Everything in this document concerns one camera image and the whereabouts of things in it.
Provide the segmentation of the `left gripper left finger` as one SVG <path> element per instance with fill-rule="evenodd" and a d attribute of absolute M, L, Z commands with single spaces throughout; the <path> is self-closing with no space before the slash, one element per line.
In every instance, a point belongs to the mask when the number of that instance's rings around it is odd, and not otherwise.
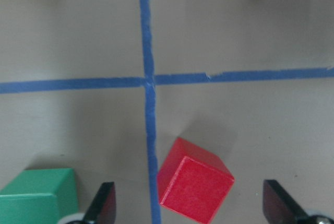
<path fill-rule="evenodd" d="M 84 223 L 115 223 L 116 193 L 114 182 L 104 182 L 97 191 L 82 221 Z"/>

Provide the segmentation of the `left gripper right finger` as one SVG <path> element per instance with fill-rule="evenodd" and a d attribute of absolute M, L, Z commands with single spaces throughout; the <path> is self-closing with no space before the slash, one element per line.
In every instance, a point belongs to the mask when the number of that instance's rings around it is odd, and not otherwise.
<path fill-rule="evenodd" d="M 328 216 L 307 213 L 277 180 L 263 181 L 262 209 L 268 223 L 333 223 Z"/>

